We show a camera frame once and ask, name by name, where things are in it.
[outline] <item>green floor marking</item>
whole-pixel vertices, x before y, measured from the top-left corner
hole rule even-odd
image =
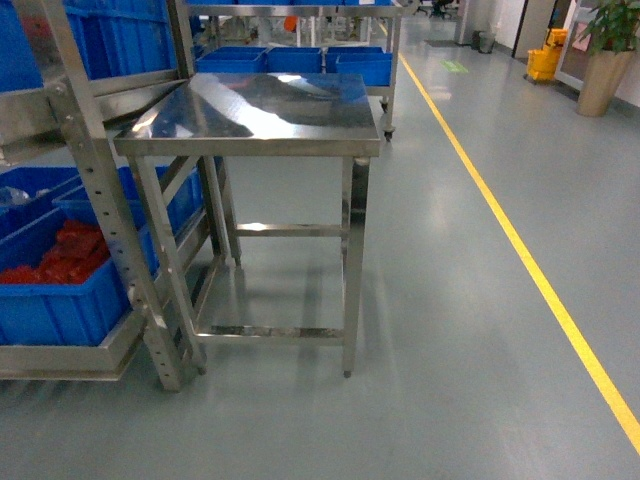
[[[467,70],[460,62],[455,62],[453,60],[441,60],[440,64],[451,73],[469,73],[469,70]]]

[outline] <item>storage rack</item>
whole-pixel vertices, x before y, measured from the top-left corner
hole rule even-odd
[[[140,75],[89,81],[73,40],[62,0],[12,0],[25,28],[43,77],[44,87],[0,94],[0,166],[20,165],[65,145],[78,167],[91,205],[98,213],[132,311],[126,314],[98,347],[0,346],[0,379],[109,380],[121,378],[144,342],[163,387],[179,391],[194,375],[192,358],[198,345],[185,341],[185,321],[166,315],[169,279],[153,278],[137,241],[105,123],[140,113],[172,92],[194,74],[189,7],[184,0],[167,0],[177,68]],[[255,16],[369,16],[390,18],[393,52],[389,87],[368,89],[383,96],[387,108],[385,135],[391,138],[393,97],[400,34],[400,17],[410,8],[392,7],[260,7],[192,6],[192,14]],[[169,172],[163,182],[177,180]],[[208,237],[215,243],[206,214],[200,211],[176,241],[186,270]],[[197,368],[204,373],[204,367]]]
[[[392,53],[391,79],[388,87],[367,87],[367,94],[382,97],[380,104],[385,115],[383,127],[387,141],[393,137],[393,105],[396,91],[396,73],[398,71],[398,52],[400,47],[400,30],[402,17],[413,15],[419,3],[410,3],[403,7],[396,0],[390,6],[345,6],[345,5],[190,5],[192,15],[206,15],[214,18],[216,38],[220,39],[218,17],[223,15],[236,17],[372,17],[385,18],[390,21],[387,35],[386,52]]]

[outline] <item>blue plastic bin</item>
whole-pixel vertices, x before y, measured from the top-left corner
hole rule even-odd
[[[275,47],[267,53],[270,72],[321,73],[322,49],[316,47]]]
[[[329,47],[325,55],[327,73],[337,73],[336,61],[340,55],[345,53],[383,54],[384,50],[382,47]]]
[[[51,211],[56,197],[79,185],[82,181],[76,168],[23,167],[0,174],[0,187],[23,190],[31,197],[22,205],[0,206],[0,239]]]
[[[219,48],[196,62],[199,72],[261,73],[267,71],[266,49],[258,47]]]
[[[36,60],[9,0],[0,0],[0,25],[0,92],[42,87]]]
[[[167,171],[167,168],[168,167],[157,167],[156,172],[158,173],[158,176],[161,177]],[[125,197],[129,201],[129,207],[131,208],[131,214],[133,215],[133,222],[136,227],[140,228],[145,224],[146,219],[144,216],[142,202],[138,196],[133,175],[131,174],[131,169],[129,167],[121,167],[118,169],[118,175],[120,177],[120,182],[122,183]],[[94,225],[97,223],[97,218],[91,209],[87,192],[82,186],[71,190],[66,195],[56,198],[53,201],[53,205],[63,210],[69,218]],[[185,222],[201,206],[202,188],[200,186],[198,174],[196,170],[194,170],[182,187],[180,187],[178,193],[167,208],[173,233],[178,233],[184,226]]]
[[[0,241],[0,270],[37,266],[66,215],[53,210]],[[113,260],[82,285],[0,285],[0,341],[97,346],[129,307]]]
[[[369,87],[388,86],[391,83],[391,53],[345,53],[338,57],[338,73],[359,73]]]
[[[112,76],[175,68],[163,0],[98,0],[98,19]]]
[[[164,0],[65,0],[90,79],[175,68]],[[0,92],[42,87],[18,16],[0,0]]]

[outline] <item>trash can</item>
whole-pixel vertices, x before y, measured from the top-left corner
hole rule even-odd
[[[480,49],[480,34],[482,30],[474,30],[471,34],[471,50],[478,51]]]
[[[493,44],[495,41],[495,33],[480,32],[480,45],[478,46],[478,51],[480,53],[491,53],[493,51]]]

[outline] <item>gray epoxy floor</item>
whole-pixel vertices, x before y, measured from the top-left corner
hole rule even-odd
[[[430,28],[405,21],[409,64],[640,412],[637,119],[579,117],[502,54],[429,48]],[[448,73],[444,58],[469,74]],[[144,349],[116,384],[0,382],[2,478],[640,478],[637,453],[402,66],[395,125],[372,167],[350,380],[336,349],[212,347],[209,373],[177,395],[159,390]],[[339,216],[338,162],[231,160],[240,221]],[[336,324],[335,242],[243,247],[243,303],[227,305],[221,282],[212,312]]]

